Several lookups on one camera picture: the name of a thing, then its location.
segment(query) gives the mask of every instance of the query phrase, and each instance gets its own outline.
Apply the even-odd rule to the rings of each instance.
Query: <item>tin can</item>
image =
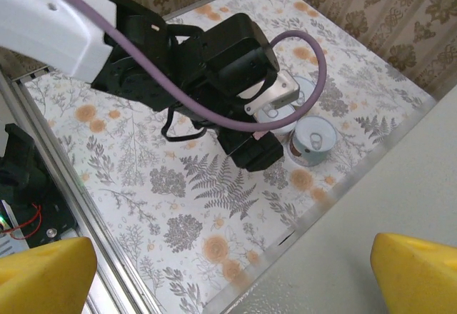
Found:
[[[298,108],[302,106],[306,100],[308,100],[309,96],[313,93],[316,85],[312,81],[302,76],[295,75],[293,79],[300,86],[300,93],[298,95],[298,99],[292,102],[291,105],[295,108]]]
[[[270,123],[272,121],[284,119],[285,117],[290,116],[294,112],[295,108],[291,105],[285,105],[278,109],[265,107],[264,109],[258,111],[255,117],[259,123]],[[277,137],[277,139],[281,143],[285,143],[287,142],[291,132],[295,129],[295,125],[296,121],[290,123],[287,126],[277,128],[276,130],[272,130],[271,132]]]
[[[326,160],[336,144],[336,129],[320,116],[306,116],[298,121],[287,152],[301,166],[317,166]]]

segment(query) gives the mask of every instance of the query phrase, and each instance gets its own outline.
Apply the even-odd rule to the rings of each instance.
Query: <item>red wire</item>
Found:
[[[32,233],[29,233],[28,235],[25,235],[23,238],[16,238],[13,233],[11,232],[11,234],[9,235],[10,237],[12,237],[14,240],[24,240],[24,239],[28,239],[30,237],[32,237],[33,234],[35,234],[36,232],[38,232],[38,230],[40,229],[40,226],[41,226],[41,206],[39,207],[38,209],[38,213],[39,213],[39,216],[40,216],[40,221],[38,223],[38,226],[34,229],[34,231]]]
[[[23,228],[27,225],[30,225],[31,223],[33,223],[36,218],[38,218],[38,216],[41,215],[41,205],[40,206],[36,206],[34,203],[33,203],[33,207],[36,208],[36,213],[34,215],[34,217],[32,219],[30,219],[29,221],[26,221],[25,223],[22,223],[21,225],[17,226],[17,227],[14,227],[14,228],[10,228],[9,230],[5,230],[5,231],[0,231],[0,234],[4,234],[4,233],[11,233],[11,232],[14,232],[15,230],[18,230],[20,228]]]

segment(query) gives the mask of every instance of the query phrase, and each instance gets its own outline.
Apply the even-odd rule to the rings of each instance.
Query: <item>can lid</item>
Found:
[[[295,108],[291,105],[285,105],[278,109],[261,109],[256,113],[257,121],[259,123],[270,123],[272,121],[277,121],[284,119],[287,116],[290,116],[295,112]],[[295,128],[296,121],[290,123],[287,126],[277,128],[276,130],[272,130],[272,134],[286,134],[292,132]]]
[[[311,93],[313,93],[316,85],[307,78],[304,78],[302,76],[295,75],[293,79],[300,86],[300,95],[297,100],[291,103],[291,105],[302,106],[306,102],[306,100],[308,100]]]
[[[300,143],[311,151],[329,151],[336,143],[336,130],[330,121],[320,116],[305,116],[295,127]]]

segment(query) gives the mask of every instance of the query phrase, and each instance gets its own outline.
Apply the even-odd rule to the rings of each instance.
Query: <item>yellow foam block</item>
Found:
[[[457,313],[457,248],[379,233],[371,267],[391,314]]]
[[[92,242],[84,237],[0,258],[0,311],[80,314],[96,264]]]

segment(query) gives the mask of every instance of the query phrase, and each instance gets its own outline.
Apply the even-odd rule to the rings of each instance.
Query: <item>floral tablecloth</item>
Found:
[[[166,143],[160,134],[166,113],[57,72],[26,85],[113,236],[169,313],[200,313],[429,98],[302,0],[216,0],[172,22],[208,29],[237,12],[269,39],[299,29],[321,43],[328,78],[312,112],[338,130],[325,163],[301,168],[286,156],[247,173],[224,155],[214,134]],[[316,80],[317,61],[305,42],[284,41],[275,51],[282,68]],[[190,129],[179,117],[171,132]]]

